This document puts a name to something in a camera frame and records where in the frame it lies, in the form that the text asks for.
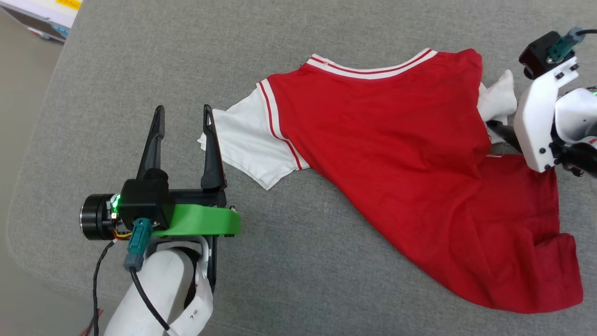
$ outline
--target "green bracket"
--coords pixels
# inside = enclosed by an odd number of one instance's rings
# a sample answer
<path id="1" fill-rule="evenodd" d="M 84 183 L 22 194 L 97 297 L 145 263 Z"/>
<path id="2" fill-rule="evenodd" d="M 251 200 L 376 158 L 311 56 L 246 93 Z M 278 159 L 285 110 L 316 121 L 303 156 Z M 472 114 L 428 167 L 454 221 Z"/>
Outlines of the green bracket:
<path id="1" fill-rule="evenodd" d="M 170 222 L 170 228 L 154 231 L 153 235 L 164 236 L 217 236 L 241 233 L 241 217 L 225 207 L 211 207 L 198 204 L 177 204 Z"/>

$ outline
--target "gray cushion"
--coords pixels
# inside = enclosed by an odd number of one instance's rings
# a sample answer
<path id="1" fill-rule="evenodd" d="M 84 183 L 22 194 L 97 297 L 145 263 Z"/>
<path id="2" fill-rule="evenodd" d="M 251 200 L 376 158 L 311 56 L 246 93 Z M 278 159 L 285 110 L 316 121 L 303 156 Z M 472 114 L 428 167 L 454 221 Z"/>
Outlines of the gray cushion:
<path id="1" fill-rule="evenodd" d="M 520 94 L 530 83 L 517 63 L 527 44 L 552 29 L 595 24 L 595 17 L 590 0 L 85 1 L 15 191 L 12 256 L 55 290 L 91 298 L 106 242 L 79 232 L 79 207 L 87 195 L 116 193 L 134 176 L 156 105 L 167 113 L 162 168 L 171 186 L 198 187 L 202 105 L 226 109 L 257 81 L 294 70 L 312 53 L 379 68 L 425 47 L 474 48 L 484 57 L 484 81 L 512 69 Z M 577 51 L 581 78 L 573 84 L 594 84 L 597 38 Z M 446 290 L 312 170 L 290 174 L 269 192 L 230 166 L 226 173 L 242 234 L 220 240 L 207 335 L 597 334 L 594 180 L 558 171 L 562 230 L 577 240 L 584 302 L 524 316 Z M 100 305 L 117 304 L 130 284 L 124 253 L 119 244 L 104 260 Z"/>

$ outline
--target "yellow wire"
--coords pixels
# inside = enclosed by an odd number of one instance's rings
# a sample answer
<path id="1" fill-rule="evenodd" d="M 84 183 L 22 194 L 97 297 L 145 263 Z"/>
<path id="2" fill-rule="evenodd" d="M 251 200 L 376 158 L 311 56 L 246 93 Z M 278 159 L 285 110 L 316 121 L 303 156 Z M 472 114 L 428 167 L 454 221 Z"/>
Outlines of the yellow wire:
<path id="1" fill-rule="evenodd" d="M 125 233 L 125 234 L 119 234 L 118 231 L 114 230 L 114 235 L 117 238 L 129 238 L 133 233 L 129 232 L 129 233 Z"/>

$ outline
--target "yellow sticky note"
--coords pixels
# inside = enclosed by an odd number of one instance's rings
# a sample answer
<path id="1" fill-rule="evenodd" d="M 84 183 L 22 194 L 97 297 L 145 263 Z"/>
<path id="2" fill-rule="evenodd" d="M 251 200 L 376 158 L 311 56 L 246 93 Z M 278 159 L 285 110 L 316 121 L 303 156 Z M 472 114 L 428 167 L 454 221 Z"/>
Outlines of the yellow sticky note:
<path id="1" fill-rule="evenodd" d="M 81 7 L 81 2 L 79 0 L 56 0 L 56 2 L 77 11 Z"/>

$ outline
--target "teal connector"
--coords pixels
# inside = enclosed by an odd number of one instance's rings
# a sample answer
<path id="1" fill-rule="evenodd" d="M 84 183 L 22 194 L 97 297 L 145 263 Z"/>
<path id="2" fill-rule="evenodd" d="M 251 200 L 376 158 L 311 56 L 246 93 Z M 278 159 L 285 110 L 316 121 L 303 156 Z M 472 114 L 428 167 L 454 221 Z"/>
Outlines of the teal connector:
<path id="1" fill-rule="evenodd" d="M 153 234 L 153 226 L 148 218 L 139 218 L 135 221 L 131 238 L 127 246 L 127 258 L 124 260 L 124 269 L 128 272 L 132 267 L 140 271 L 143 266 L 143 255 L 149 245 Z"/>
<path id="2" fill-rule="evenodd" d="M 559 63 L 566 58 L 566 56 L 570 54 L 570 51 L 572 51 L 572 48 L 584 40 L 584 35 L 577 34 L 581 30 L 583 29 L 580 27 L 574 27 L 570 29 L 566 35 L 560 37 L 558 42 L 549 48 L 549 58 L 547 62 Z"/>

